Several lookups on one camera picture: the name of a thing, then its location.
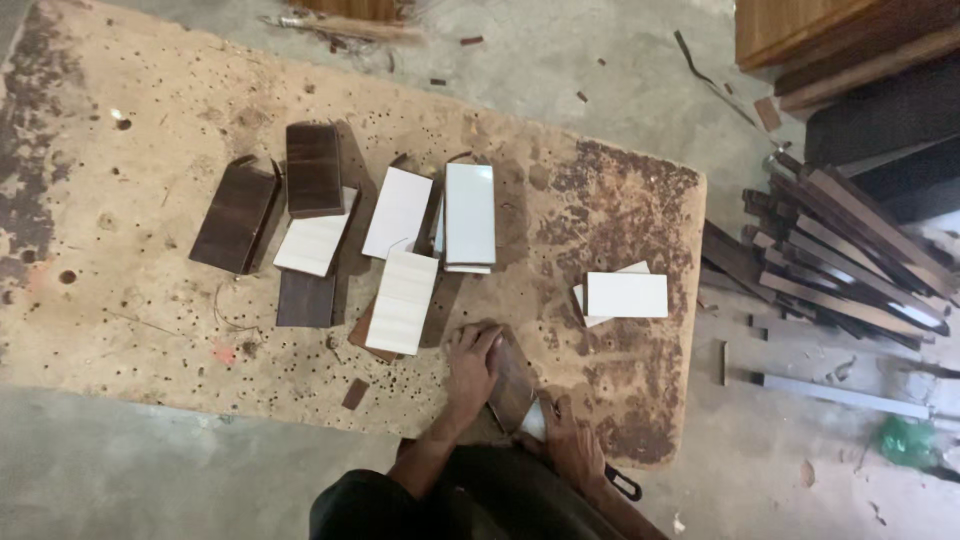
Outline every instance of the concrete floor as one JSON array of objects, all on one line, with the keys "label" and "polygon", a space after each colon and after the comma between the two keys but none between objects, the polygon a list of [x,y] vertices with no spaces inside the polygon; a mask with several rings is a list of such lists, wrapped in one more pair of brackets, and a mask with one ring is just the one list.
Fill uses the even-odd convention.
[{"label": "concrete floor", "polygon": [[[315,37],[257,22],[283,10],[276,1],[115,3],[682,161],[708,175],[708,217],[730,233],[747,221],[740,190],[765,185],[759,161],[772,145],[690,75],[672,37],[682,30],[698,67],[730,83],[749,107],[769,88],[732,66],[732,0],[557,0],[549,12],[531,0],[424,1],[424,46],[359,55],[331,55]],[[0,45],[22,6],[0,8],[8,15],[0,17]],[[485,43],[460,47],[461,37],[476,35]],[[431,77],[448,84],[430,86]],[[802,146],[803,126],[787,122],[774,135]],[[630,473],[644,486],[639,507],[656,525],[691,539],[955,537],[956,484],[865,452],[879,415],[736,381],[723,387],[716,374],[727,340],[733,366],[818,382],[856,356],[839,385],[929,399],[953,413],[955,386],[891,375],[883,355],[765,343],[745,325],[764,306],[713,290],[702,297],[720,308],[698,314],[679,457],[661,471]],[[924,357],[960,367],[951,351],[942,340]],[[0,432],[0,537],[16,540],[303,536],[313,497],[350,468],[385,471],[397,442],[10,387],[0,387]],[[810,487],[805,461],[816,474]]]}]

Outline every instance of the black handle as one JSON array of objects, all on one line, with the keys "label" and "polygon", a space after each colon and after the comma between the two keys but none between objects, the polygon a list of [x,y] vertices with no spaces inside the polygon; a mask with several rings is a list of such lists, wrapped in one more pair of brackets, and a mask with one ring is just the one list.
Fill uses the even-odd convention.
[{"label": "black handle", "polygon": [[[636,503],[637,501],[640,500],[640,498],[643,497],[643,490],[640,489],[640,484],[623,476],[623,473],[611,467],[610,463],[606,463],[606,467],[604,468],[603,475],[607,477],[607,480],[609,480],[611,484],[613,484],[613,487],[620,490],[620,493],[622,493],[627,499],[630,499],[634,503]],[[620,485],[620,483],[617,482],[617,479],[620,479],[621,481],[627,483],[630,487],[633,488],[633,491],[628,491],[626,487]]]}]

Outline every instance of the workbench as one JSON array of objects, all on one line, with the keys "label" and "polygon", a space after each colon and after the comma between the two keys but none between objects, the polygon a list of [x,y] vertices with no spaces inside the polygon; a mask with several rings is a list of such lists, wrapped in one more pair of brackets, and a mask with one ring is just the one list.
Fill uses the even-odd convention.
[{"label": "workbench", "polygon": [[[541,387],[573,396],[611,463],[676,454],[699,173],[95,2],[41,0],[5,73],[0,381],[414,437],[444,403],[444,339],[492,319],[512,327]],[[284,128],[310,119],[337,122],[344,183],[362,192],[330,330],[274,326],[284,222],[248,276],[187,259],[227,163],[282,160]],[[377,187],[399,154],[439,180],[465,151],[493,165],[497,264],[488,276],[441,272],[420,354],[385,364],[347,342],[383,269],[360,255]],[[585,329],[570,287],[642,260],[667,275],[670,316]],[[371,387],[350,411],[354,378]]]}]

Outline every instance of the green plastic bag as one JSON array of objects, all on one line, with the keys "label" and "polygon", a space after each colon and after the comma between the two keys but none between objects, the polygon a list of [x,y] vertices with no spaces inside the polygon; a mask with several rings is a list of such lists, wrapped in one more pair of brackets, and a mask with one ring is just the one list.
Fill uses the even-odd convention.
[{"label": "green plastic bag", "polygon": [[887,459],[904,467],[925,469],[939,462],[930,444],[933,426],[907,422],[899,416],[888,416],[875,433],[877,450]]}]

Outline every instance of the person's arm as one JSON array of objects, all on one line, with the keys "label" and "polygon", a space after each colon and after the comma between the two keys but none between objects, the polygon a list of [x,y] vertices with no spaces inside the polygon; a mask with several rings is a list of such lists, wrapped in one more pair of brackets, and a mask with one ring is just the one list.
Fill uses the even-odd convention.
[{"label": "person's arm", "polygon": [[546,424],[546,444],[526,433],[520,438],[523,446],[533,454],[546,457],[554,471],[580,492],[620,534],[635,540],[666,540],[604,476],[606,460],[600,441],[589,423],[577,422],[569,396],[557,400],[556,407],[549,400],[540,400]]},{"label": "person's arm", "polygon": [[387,476],[420,500],[433,489],[456,446],[457,438],[476,418],[496,383],[495,356],[489,352],[501,327],[481,331],[470,325],[458,331],[450,343],[450,378],[446,406],[440,416],[397,459]]}]

